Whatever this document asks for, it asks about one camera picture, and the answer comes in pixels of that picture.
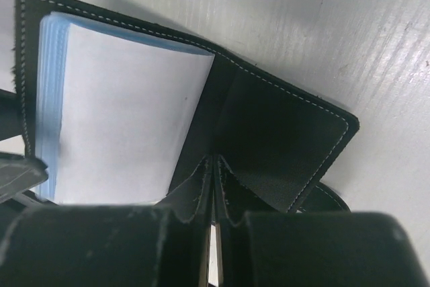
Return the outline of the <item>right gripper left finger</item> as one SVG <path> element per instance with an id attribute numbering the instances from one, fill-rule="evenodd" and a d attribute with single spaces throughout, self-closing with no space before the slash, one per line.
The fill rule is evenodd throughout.
<path id="1" fill-rule="evenodd" d="M 152 206 L 35 204 L 1 220 L 2 286 L 206 286 L 213 159 Z"/>

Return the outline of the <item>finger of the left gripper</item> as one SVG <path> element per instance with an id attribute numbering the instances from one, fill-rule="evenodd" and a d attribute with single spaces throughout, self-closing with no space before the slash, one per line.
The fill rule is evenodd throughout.
<path id="1" fill-rule="evenodd" d="M 16 94 L 1 90 L 1 141 L 21 134 Z M 1 203 L 48 179 L 47 166 L 35 157 L 1 152 Z"/>

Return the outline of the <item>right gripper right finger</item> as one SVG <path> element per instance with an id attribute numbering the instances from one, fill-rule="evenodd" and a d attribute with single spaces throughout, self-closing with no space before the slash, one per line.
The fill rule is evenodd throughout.
<path id="1" fill-rule="evenodd" d="M 407 233 L 375 212 L 284 213 L 214 159 L 221 286 L 428 286 Z"/>

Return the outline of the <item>black leather card holder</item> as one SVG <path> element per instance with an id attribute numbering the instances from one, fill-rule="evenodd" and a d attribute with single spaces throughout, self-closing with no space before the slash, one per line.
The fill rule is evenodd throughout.
<path id="1" fill-rule="evenodd" d="M 358 119 L 205 39 L 78 0 L 15 0 L 15 90 L 51 202 L 158 202 L 216 155 L 278 210 L 347 209 L 320 181 Z"/>

